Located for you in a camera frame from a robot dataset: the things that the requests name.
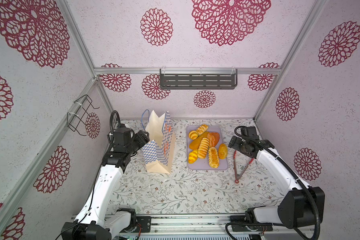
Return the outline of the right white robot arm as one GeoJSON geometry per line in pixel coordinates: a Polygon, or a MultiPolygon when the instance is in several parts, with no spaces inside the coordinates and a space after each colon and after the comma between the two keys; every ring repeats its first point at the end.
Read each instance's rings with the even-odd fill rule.
{"type": "Polygon", "coordinates": [[[229,148],[264,165],[284,191],[284,198],[276,206],[248,209],[246,221],[293,230],[313,226],[319,232],[324,214],[324,191],[312,187],[295,173],[270,141],[260,139],[255,127],[238,126],[234,132],[229,148]]]}

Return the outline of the blue checkered paper bag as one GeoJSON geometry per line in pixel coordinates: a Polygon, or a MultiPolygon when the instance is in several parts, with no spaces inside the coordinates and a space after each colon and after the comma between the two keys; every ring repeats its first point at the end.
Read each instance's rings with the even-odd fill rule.
{"type": "Polygon", "coordinates": [[[170,174],[175,153],[176,135],[170,112],[158,116],[149,114],[148,124],[143,126],[150,141],[143,147],[146,170],[149,173],[170,174]]]}

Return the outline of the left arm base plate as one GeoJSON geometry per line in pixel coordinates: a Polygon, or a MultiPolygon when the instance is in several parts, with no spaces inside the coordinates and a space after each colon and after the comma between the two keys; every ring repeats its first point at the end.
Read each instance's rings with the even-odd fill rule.
{"type": "Polygon", "coordinates": [[[127,230],[122,230],[120,234],[123,233],[149,233],[151,231],[151,225],[152,225],[152,217],[150,216],[137,216],[137,223],[134,228],[130,228],[127,230]]]}

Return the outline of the striped swirl bread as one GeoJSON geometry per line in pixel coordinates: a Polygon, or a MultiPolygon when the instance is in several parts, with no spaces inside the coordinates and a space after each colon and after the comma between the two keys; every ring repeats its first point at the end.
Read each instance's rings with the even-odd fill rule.
{"type": "Polygon", "coordinates": [[[210,147],[210,140],[208,138],[203,138],[200,142],[198,148],[198,158],[205,159],[210,147]]]}

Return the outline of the oval topped bread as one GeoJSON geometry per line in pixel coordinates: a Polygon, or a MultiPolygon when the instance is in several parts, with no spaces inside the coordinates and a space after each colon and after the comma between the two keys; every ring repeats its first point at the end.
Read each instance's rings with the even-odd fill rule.
{"type": "Polygon", "coordinates": [[[217,169],[220,165],[218,150],[215,147],[210,147],[208,156],[209,156],[209,166],[211,168],[217,169]]]}

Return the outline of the round golden bun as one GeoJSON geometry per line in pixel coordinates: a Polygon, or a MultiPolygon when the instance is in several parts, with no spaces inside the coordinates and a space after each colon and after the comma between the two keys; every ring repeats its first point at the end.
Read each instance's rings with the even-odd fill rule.
{"type": "Polygon", "coordinates": [[[219,149],[218,149],[218,155],[221,160],[227,158],[228,147],[224,143],[220,144],[219,149]]]}

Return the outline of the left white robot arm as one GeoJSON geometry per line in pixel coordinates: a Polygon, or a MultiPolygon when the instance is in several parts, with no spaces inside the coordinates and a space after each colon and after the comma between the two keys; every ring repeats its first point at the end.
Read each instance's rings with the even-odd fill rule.
{"type": "Polygon", "coordinates": [[[63,240],[112,240],[121,231],[133,230],[137,225],[136,211],[122,208],[106,219],[111,191],[124,174],[131,158],[149,141],[149,133],[135,133],[121,125],[111,129],[110,146],[104,154],[96,174],[92,192],[72,222],[66,222],[58,235],[63,240]]]}

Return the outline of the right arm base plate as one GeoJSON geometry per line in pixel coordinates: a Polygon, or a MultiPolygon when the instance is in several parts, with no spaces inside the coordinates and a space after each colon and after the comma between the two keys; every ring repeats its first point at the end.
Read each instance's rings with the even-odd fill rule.
{"type": "Polygon", "coordinates": [[[247,217],[246,215],[233,215],[230,216],[230,222],[233,232],[267,232],[273,231],[272,225],[266,226],[264,224],[257,223],[255,220],[247,217]]]}

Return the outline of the red kitchen tongs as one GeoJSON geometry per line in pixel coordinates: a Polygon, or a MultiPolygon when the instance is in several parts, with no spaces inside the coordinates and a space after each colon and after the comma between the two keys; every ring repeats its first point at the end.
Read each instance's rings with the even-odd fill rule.
{"type": "Polygon", "coordinates": [[[243,169],[243,171],[238,174],[238,165],[236,162],[236,156],[238,155],[237,151],[234,151],[234,155],[233,155],[233,160],[234,160],[234,173],[235,173],[235,183],[238,184],[239,180],[241,179],[241,177],[243,176],[243,174],[245,173],[245,171],[248,169],[248,167],[251,165],[251,163],[254,161],[254,158],[252,158],[248,164],[246,165],[246,167],[243,169]]]}

